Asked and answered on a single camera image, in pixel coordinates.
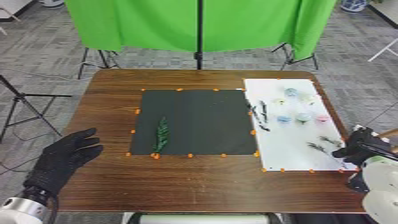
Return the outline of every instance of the pink object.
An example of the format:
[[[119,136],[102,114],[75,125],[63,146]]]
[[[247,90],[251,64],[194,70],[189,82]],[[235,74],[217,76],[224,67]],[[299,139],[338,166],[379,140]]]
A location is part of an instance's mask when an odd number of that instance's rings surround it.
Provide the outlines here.
[[[331,117],[329,117],[327,115],[320,115],[320,116],[317,117],[317,120],[318,120],[320,122],[327,122],[327,121],[331,120]]]

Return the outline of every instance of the black mat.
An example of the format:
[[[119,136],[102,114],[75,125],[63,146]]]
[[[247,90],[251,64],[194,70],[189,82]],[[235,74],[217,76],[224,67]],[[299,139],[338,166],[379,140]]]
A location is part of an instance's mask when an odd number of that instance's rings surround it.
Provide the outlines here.
[[[162,154],[249,155],[256,152],[246,95],[238,90],[146,91],[132,154],[151,154],[162,117],[169,143]]]

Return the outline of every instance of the blue object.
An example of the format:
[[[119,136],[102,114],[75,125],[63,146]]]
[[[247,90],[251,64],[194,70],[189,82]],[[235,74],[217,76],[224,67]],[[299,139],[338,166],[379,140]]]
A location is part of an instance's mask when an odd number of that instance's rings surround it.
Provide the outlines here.
[[[299,95],[299,91],[297,91],[297,89],[288,88],[288,89],[285,90],[285,94],[286,94],[286,96],[295,97],[295,96]]]
[[[292,118],[290,118],[288,116],[277,116],[277,121],[279,121],[281,123],[290,123]]]
[[[365,10],[366,5],[366,0],[343,0],[340,7],[347,12],[361,12]]]

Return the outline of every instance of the white board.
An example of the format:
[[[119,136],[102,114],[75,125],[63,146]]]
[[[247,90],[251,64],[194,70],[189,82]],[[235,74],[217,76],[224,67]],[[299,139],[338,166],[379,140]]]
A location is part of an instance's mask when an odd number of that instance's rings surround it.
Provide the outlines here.
[[[288,88],[297,89],[295,97],[286,96]],[[260,101],[267,104],[269,122],[265,123],[263,120],[262,122],[270,131],[260,128],[260,121],[253,116],[263,168],[269,171],[281,171],[281,169],[286,171],[356,170],[356,166],[343,163],[343,160],[331,155],[340,147],[320,140],[320,136],[325,136],[333,141],[340,141],[343,146],[333,118],[325,122],[317,120],[320,115],[329,117],[331,115],[313,81],[308,79],[246,79],[246,90],[247,101],[251,106],[256,106],[260,120],[263,119]],[[311,115],[306,123],[297,121],[299,113]],[[279,116],[288,116],[292,121],[281,123]],[[322,146],[324,152],[309,147],[309,143]]]

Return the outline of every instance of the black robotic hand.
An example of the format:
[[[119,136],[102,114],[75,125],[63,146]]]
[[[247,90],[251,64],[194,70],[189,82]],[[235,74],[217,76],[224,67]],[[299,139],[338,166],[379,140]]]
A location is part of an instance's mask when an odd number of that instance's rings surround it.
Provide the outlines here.
[[[39,187],[54,195],[68,183],[71,175],[84,164],[98,157],[103,151],[100,138],[91,138],[96,129],[91,128],[68,135],[43,150],[34,170],[29,174],[25,187]]]
[[[366,146],[372,146],[377,150],[386,152],[391,150],[391,144],[384,142],[372,133],[372,128],[359,128],[350,135],[347,147],[333,152],[333,156],[336,158],[345,158],[345,162],[354,163],[357,166],[361,166],[366,159],[377,155],[368,150]]]

